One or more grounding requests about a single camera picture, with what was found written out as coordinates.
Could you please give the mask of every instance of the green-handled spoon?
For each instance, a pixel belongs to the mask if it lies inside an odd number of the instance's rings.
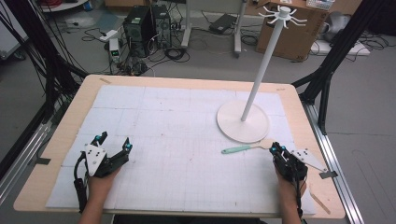
[[[238,151],[248,150],[248,149],[251,149],[254,147],[261,147],[263,149],[268,149],[272,146],[273,143],[274,143],[274,139],[262,139],[260,142],[253,143],[251,145],[226,148],[221,151],[221,154],[230,154],[230,153],[234,153],[234,152],[238,152]]]

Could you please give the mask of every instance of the round white base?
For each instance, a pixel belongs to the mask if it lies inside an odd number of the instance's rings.
[[[231,101],[222,105],[218,112],[218,125],[230,138],[242,143],[254,143],[262,140],[269,132],[270,121],[256,105],[252,105],[247,119],[242,121],[247,102]]]

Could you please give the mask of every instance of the power strip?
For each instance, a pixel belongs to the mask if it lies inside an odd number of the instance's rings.
[[[111,37],[113,37],[117,33],[118,33],[117,31],[111,30],[111,31],[107,32],[106,35],[99,37],[99,39],[101,39],[102,41],[108,41]]]

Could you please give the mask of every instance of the white grid paper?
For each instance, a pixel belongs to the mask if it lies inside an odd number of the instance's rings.
[[[111,157],[126,137],[134,145],[107,198],[106,209],[278,213],[276,175],[267,150],[222,155],[241,146],[219,129],[216,114],[246,91],[212,91],[103,86],[69,150],[47,207],[78,208],[73,169],[84,145],[103,131]],[[258,92],[254,104],[270,120],[268,138],[294,148],[283,106],[276,93]],[[81,164],[79,176],[85,168]],[[312,198],[303,197],[305,214],[315,214]]]

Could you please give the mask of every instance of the white mug tree stand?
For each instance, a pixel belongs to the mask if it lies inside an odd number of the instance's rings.
[[[296,10],[291,12],[288,7],[278,6],[278,12],[270,11],[266,7],[264,7],[264,9],[267,11],[268,15],[260,15],[265,18],[274,18],[268,23],[273,24],[276,22],[276,26],[262,58],[262,64],[260,65],[248,100],[247,102],[239,100],[226,103],[219,109],[217,115],[218,125],[223,133],[233,140],[242,143],[259,142],[269,133],[270,121],[265,112],[259,106],[254,105],[253,101],[262,83],[262,78],[264,77],[280,33],[283,27],[288,29],[286,21],[291,21],[298,26],[304,26],[304,24],[297,22],[306,21],[297,20],[292,17],[291,15],[293,15]]]

